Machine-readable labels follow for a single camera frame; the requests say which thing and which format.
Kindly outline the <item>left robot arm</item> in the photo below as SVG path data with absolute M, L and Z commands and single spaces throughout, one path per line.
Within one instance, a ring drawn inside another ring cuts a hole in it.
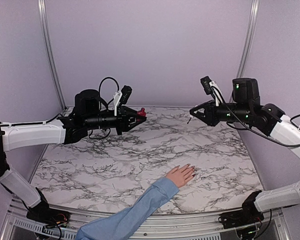
M 74 144 L 93 130 L 115 129 L 118 135 L 128 132 L 147 119 L 144 108 L 136 111 L 126 106 L 131 93 L 129 86 L 118 90 L 113 97 L 114 107 L 109 109 L 97 90 L 86 89 L 75 96 L 74 108 L 68 116 L 39 122 L 0 121 L 0 184 L 23 200 L 41 222 L 50 222 L 54 215 L 47 200 L 9 166 L 6 153 L 29 146 Z

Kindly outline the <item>mannequin hand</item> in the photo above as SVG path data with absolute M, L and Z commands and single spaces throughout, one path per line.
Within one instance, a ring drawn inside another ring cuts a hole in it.
M 178 188 L 181 188 L 191 181 L 195 175 L 195 167 L 186 164 L 182 167 L 179 165 L 174 167 L 165 177 L 171 180 Z

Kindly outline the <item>blue sleeved forearm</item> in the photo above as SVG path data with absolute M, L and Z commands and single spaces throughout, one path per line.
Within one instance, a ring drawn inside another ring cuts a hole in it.
M 77 240 L 127 240 L 158 208 L 169 202 L 179 188 L 168 178 L 155 181 L 133 206 L 79 228 Z

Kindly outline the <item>red nail polish bottle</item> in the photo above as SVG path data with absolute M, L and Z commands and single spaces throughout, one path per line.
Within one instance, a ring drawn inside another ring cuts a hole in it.
M 142 108 L 137 112 L 137 115 L 138 115 L 138 116 L 141 116 L 141 117 L 146 117 L 147 113 L 145 112 L 145 108 L 142 107 Z

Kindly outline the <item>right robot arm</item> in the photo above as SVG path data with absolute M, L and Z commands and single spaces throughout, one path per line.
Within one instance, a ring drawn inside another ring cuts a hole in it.
M 300 159 L 300 126 L 272 103 L 261 105 L 258 81 L 254 78 L 232 80 L 233 102 L 226 102 L 217 83 L 208 76 L 200 79 L 212 100 L 190 109 L 189 113 L 210 127 L 220 122 L 239 123 L 242 130 L 288 148 Z M 300 205 L 300 181 L 274 190 L 251 193 L 243 202 L 237 219 L 248 224 L 263 212 Z

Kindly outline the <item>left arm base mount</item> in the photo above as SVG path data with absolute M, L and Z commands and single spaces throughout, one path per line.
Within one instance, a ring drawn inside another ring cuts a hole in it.
M 66 227 L 69 223 L 70 213 L 58 209 L 49 209 L 39 213 L 28 210 L 26 217 L 30 220 L 46 224 L 47 228 Z

